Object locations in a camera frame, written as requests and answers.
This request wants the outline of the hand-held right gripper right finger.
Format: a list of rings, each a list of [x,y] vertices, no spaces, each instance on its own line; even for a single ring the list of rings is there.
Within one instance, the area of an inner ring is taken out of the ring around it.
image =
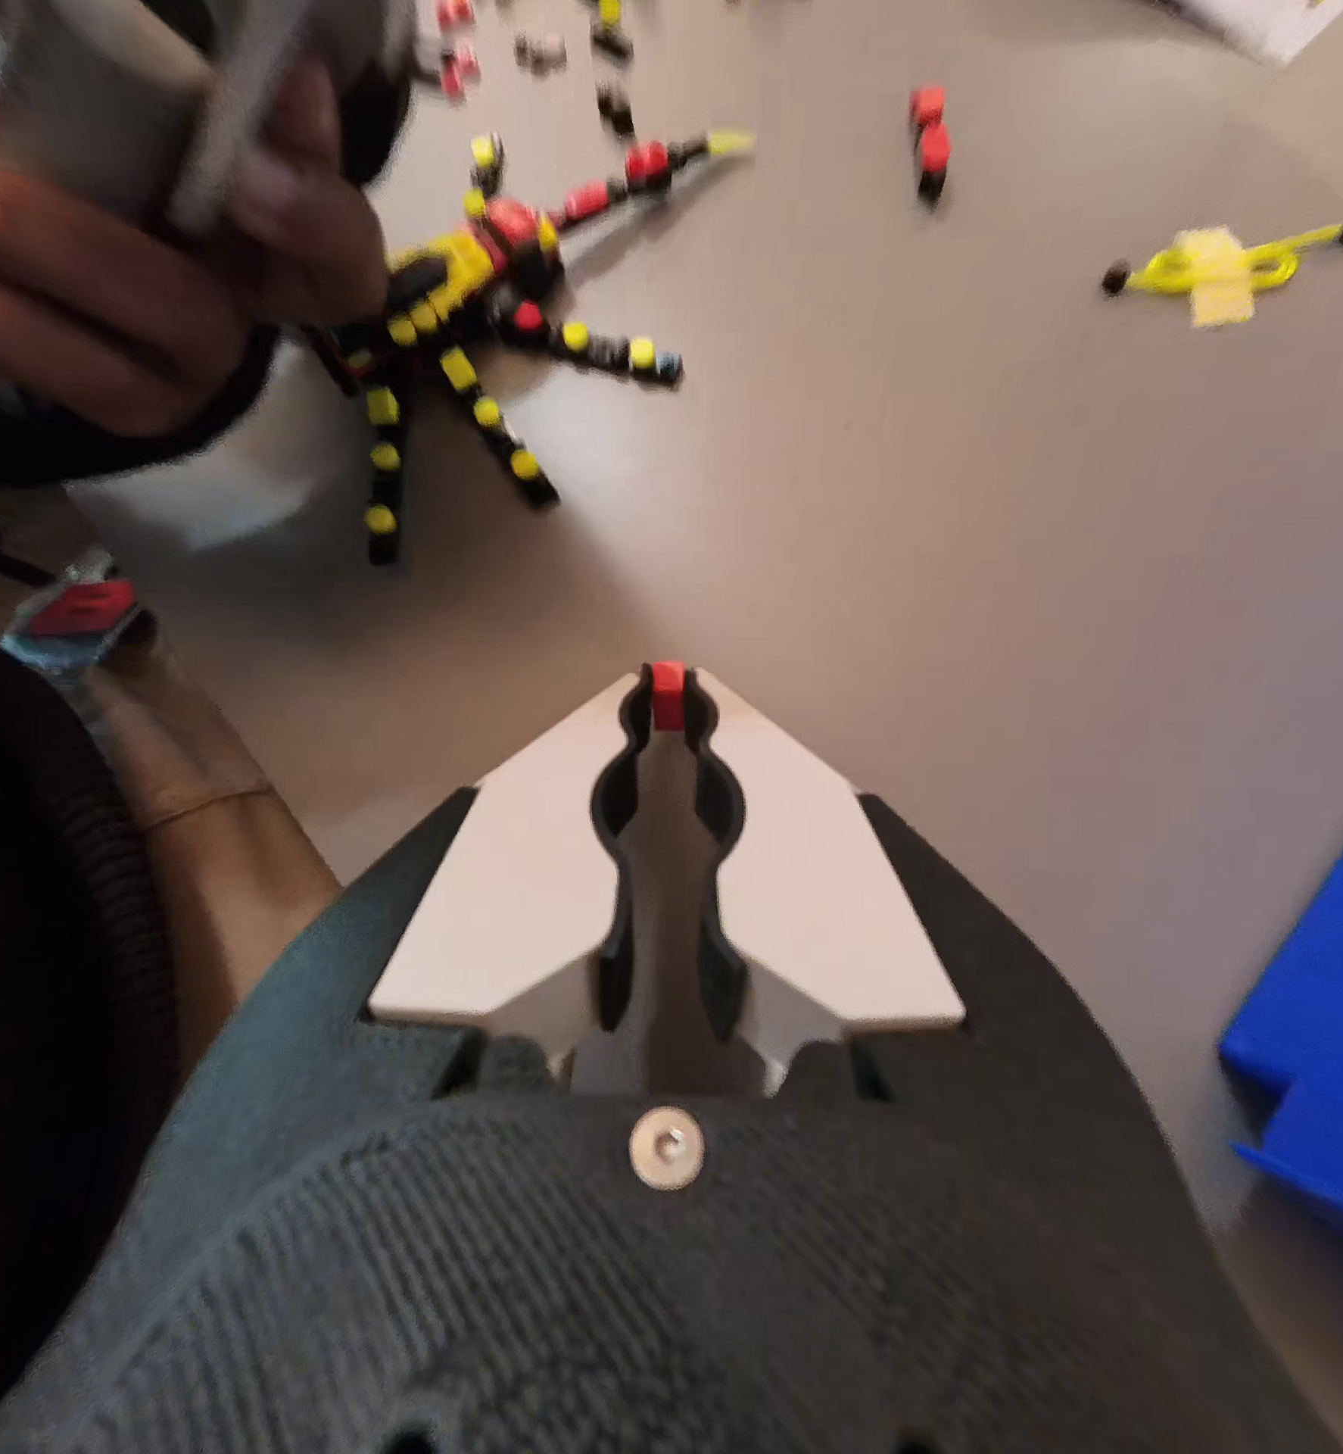
[[[686,670],[682,733],[715,842],[701,1004],[720,1043],[757,1056],[762,1090],[808,1045],[959,1027],[965,1003],[850,779],[713,672]]]

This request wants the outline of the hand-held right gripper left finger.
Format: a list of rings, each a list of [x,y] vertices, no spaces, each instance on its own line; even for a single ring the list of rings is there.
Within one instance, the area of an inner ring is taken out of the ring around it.
[[[485,773],[369,995],[384,1024],[535,1041],[615,1029],[634,980],[623,844],[640,806],[652,670],[625,674]]]

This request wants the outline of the black yellow lego spider model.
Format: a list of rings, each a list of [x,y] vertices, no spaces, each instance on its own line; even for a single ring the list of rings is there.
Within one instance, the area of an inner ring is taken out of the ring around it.
[[[405,456],[422,382],[461,403],[531,508],[560,500],[535,452],[482,383],[472,345],[491,340],[650,387],[680,385],[682,355],[654,338],[594,332],[579,319],[547,311],[566,276],[562,242],[617,208],[663,196],[688,168],[751,154],[753,147],[755,135],[747,131],[634,143],[619,173],[575,187],[556,208],[539,208],[503,190],[501,137],[476,137],[462,223],[390,257],[386,303],[377,315],[306,334],[340,391],[361,401],[373,429],[363,513],[371,565],[384,569],[401,555]]]

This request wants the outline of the person's left forearm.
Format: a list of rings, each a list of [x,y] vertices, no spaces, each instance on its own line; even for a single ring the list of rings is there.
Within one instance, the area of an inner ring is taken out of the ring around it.
[[[241,364],[208,404],[187,424],[149,437],[111,433],[0,382],[0,489],[126,475],[203,452],[254,408],[279,341],[273,324],[254,328]]]

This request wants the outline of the red and black lego piece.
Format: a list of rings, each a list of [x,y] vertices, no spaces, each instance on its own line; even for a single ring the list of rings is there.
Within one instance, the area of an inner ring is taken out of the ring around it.
[[[936,208],[944,196],[953,156],[953,141],[946,124],[946,87],[931,84],[913,89],[908,124],[917,169],[917,196],[925,206]]]

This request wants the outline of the person's left hand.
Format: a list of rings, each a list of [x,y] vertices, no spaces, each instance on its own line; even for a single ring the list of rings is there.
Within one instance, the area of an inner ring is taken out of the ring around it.
[[[258,324],[329,328],[384,301],[380,223],[344,177],[333,72],[313,51],[283,78],[203,244],[0,171],[0,378],[111,433],[189,424]]]

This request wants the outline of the person's black knit sweater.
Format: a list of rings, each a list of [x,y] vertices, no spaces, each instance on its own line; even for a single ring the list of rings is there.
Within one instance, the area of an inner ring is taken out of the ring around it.
[[[0,1400],[100,1259],[178,1081],[145,836],[79,712],[0,647]]]

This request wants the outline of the blue plastic bin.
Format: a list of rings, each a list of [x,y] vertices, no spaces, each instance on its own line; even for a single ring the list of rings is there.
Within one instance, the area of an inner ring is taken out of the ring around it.
[[[1343,1238],[1343,850],[1219,1041],[1255,1111],[1234,1144]]]

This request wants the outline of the white instruction booklet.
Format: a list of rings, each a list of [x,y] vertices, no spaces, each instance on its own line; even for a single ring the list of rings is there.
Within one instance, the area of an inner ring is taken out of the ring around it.
[[[1167,1],[1250,59],[1292,62],[1343,15],[1343,1]]]

